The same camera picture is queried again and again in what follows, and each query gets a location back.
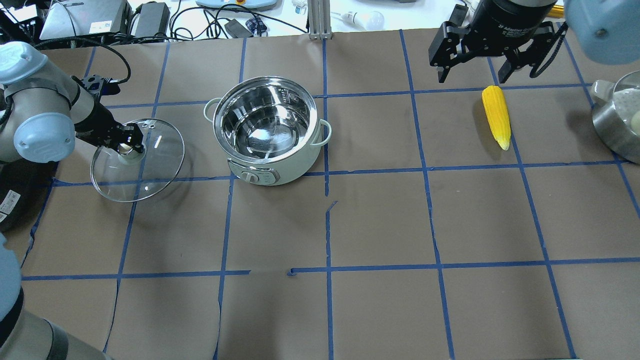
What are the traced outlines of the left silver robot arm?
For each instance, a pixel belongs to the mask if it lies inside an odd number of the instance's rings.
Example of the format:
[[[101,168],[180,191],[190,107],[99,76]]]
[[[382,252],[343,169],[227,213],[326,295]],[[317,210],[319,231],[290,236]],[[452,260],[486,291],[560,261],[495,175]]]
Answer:
[[[126,159],[146,153],[135,124],[123,125],[82,85],[34,46],[1,46],[1,161],[59,162],[81,139]],[[108,354],[61,326],[25,309],[22,271],[1,237],[1,358],[3,360],[107,360]]]

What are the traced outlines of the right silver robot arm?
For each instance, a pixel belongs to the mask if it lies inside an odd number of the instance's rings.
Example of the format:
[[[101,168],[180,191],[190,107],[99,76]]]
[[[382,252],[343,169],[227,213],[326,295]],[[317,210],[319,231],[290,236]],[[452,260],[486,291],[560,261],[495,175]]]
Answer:
[[[624,65],[639,59],[637,0],[566,0],[564,22],[549,20],[555,0],[480,0],[468,25],[469,8],[456,5],[429,46],[429,64],[442,84],[451,68],[477,57],[505,57],[498,71],[504,84],[512,73],[529,66],[537,78],[557,56],[568,30],[573,30],[588,59]]]

